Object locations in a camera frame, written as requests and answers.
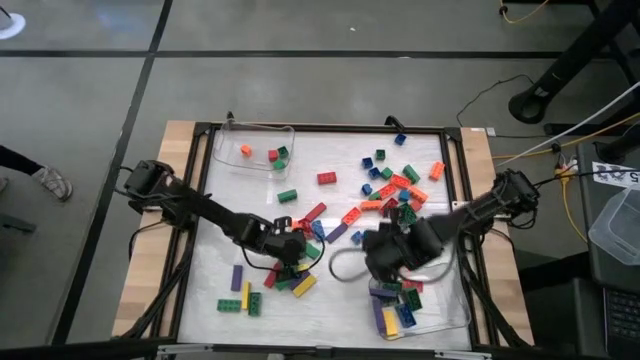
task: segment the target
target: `plastic container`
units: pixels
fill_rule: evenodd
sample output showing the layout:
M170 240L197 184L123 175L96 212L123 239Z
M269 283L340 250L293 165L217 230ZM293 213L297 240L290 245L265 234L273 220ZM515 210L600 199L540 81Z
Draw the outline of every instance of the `plastic container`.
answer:
M640 265L640 185L607 202L589 229L589 239L625 265Z

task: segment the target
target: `white cable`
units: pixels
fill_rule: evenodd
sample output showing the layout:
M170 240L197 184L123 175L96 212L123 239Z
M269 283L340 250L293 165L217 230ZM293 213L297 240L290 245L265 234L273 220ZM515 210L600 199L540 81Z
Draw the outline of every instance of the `white cable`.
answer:
M623 92L622 94L620 94L620 96L618 96L617 98L613 99L613 101L612 101L612 102L610 102L609 104L607 104L607 105L606 105L605 107L603 107L602 109L598 110L595 114L593 114L593 115L589 116L588 118L584 119L582 122L580 122L580 123L576 124L576 126L572 127L571 129L569 129L569 130L567 130L567 131L563 132L563 133L562 133L562 134L560 134L560 135L556 135L556 136L552 137L551 139L549 139L549 140L547 140L547 141L545 141L545 142L543 142L543 143L541 143L541 144L538 144L538 145L536 145L536 146L532 147L531 149L529 149L529 150L527 150L527 151L525 151L525 152L523 152L523 153L521 153L521 154L518 154L518 155L516 155L516 156L512 157L511 159L508 159L507 161L503 161L503 162L501 162L500 164L498 164L498 165L496 165L496 166L502 166L502 165L508 164L508 163L512 162L513 160L515 160L515 159L518 159L518 158L520 158L520 157L522 157L522 156L524 156L524 155L527 155L528 153L530 153L530 152L532 152L532 151L534 151L534 150L536 150L536 149L539 149L539 148L541 148L542 146L545 146L545 145L547 145L547 144L549 144L549 143L554 142L556 139L558 139L558 138L561 138L561 137L565 136L566 134L568 134L568 133L572 132L573 130L575 130L575 129L579 128L580 126L582 126L582 125L584 125L584 124L588 123L589 121L591 121L591 120L593 120L593 119L597 118L598 116L600 116L600 114L602 114L603 112L605 112L605 111L609 110L609 108L610 108L611 106L613 106L615 103L617 103L617 102L618 102L618 101L620 101L622 98L624 98L625 96L627 96L627 94L629 94L630 92L632 92L632 91L633 91L635 88L637 88L638 86L640 86L640 82L635 83L635 85L633 85L632 87L630 87L629 89L627 89L627 91Z

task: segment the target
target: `black cable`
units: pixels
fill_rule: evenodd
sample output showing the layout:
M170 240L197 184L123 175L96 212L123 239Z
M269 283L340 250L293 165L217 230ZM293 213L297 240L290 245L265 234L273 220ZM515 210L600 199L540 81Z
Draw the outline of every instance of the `black cable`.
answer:
M493 88L495 88L495 87L496 87L496 86L498 86L498 85L508 83L508 82L510 82L510 81L516 80L516 79L521 78L521 77L526 78L526 79L527 79L527 80L529 80L529 82L533 85L533 80L531 80L531 78L529 77L529 75L526 75L526 74L520 74L520 75L516 75L516 76L514 76L514 77L510 77L510 78L508 78L508 79L506 79L506 80L498 80L498 81L496 81L493 85L491 85L491 86L489 86L488 88L486 88L486 89L484 89L484 90L480 91L480 92L478 93L478 95L476 95L476 97L475 97L475 98L473 98L473 100L469 101L469 102L468 102L468 103L467 103L467 104L462 108L462 110L460 110L460 111L456 114L456 120L458 121L458 124L460 125L460 127L464 127L464 125L462 125L462 121L460 121L460 115L462 115L462 113L463 113L465 110L467 110L467 108L468 108L471 104L473 104L474 102L476 102L476 101L480 98L480 96L482 96L482 95L483 95L484 93L486 93L486 92L489 92L489 91L493 90Z

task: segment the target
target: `purple lego brick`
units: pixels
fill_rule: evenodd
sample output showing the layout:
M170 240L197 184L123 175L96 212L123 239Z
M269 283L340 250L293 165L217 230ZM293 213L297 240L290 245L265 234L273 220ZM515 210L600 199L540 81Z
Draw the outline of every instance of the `purple lego brick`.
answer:
M376 327L380 334L387 334L387 326L384 323L384 315L382 315L382 301L377 297L371 298L371 305L373 305L373 316L376 319Z
M289 284L289 289L293 290L295 288L298 287L298 285L300 285L301 282L304 281L304 279L309 277L309 272L305 271L302 273L302 275L300 275L300 278L298 279L291 279L291 283Z
M242 288L242 265L233 265L231 291L240 291L240 288Z
M398 293L393 290L386 289L371 289L369 288L369 295L380 297L398 297Z
M340 226L338 226L337 228L333 229L333 231L330 232L329 235L327 235L327 237L324 238L324 241L326 241L329 244L331 244L332 242L336 241L336 239L339 238L340 235L344 234L344 232L347 231L348 227L349 227L349 225L347 225L345 223L341 223Z

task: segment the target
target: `shoe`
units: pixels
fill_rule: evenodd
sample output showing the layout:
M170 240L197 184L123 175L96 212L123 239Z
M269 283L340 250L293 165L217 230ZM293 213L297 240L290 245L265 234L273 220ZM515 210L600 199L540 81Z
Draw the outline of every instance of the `shoe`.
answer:
M43 166L31 177L49 190L58 200L67 201L71 197L73 187L67 179L62 177L58 170Z

